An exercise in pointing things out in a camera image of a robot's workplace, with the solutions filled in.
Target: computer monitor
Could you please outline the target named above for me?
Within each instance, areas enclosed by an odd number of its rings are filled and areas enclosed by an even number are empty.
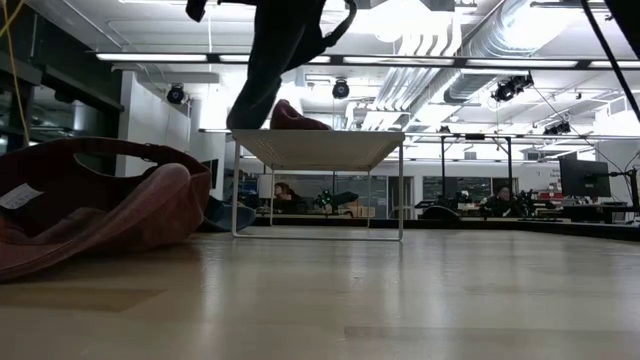
[[[605,162],[560,159],[560,177],[565,196],[611,197]]]

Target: seated person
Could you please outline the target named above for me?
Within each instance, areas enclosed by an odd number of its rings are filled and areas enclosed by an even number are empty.
[[[480,214],[491,217],[522,216],[515,201],[511,200],[508,186],[500,186],[498,191],[480,206]]]
[[[306,214],[308,205],[287,183],[279,182],[274,187],[273,209],[281,214]]]

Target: white table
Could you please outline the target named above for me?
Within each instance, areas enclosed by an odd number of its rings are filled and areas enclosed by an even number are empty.
[[[232,233],[236,238],[283,239],[282,236],[247,235],[237,231],[238,183],[240,179],[240,149],[244,147],[258,160],[271,168],[271,183],[276,171],[351,171],[366,172],[369,176],[369,203],[371,202],[371,170],[398,148],[398,175],[403,178],[404,133],[365,131],[317,131],[317,130],[235,130],[236,140],[233,174]],[[404,206],[402,186],[399,187],[399,206]],[[345,240],[400,241],[403,234],[404,212],[399,212],[397,238],[357,238]],[[335,236],[307,236],[311,240],[336,240]]]

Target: white tag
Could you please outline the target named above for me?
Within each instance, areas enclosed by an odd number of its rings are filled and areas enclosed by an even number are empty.
[[[19,209],[42,194],[43,192],[24,183],[0,197],[0,206],[9,210]]]

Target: wooden floor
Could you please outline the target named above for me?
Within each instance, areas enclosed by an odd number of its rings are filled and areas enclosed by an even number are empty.
[[[0,285],[0,359],[640,359],[640,246],[196,236]]]

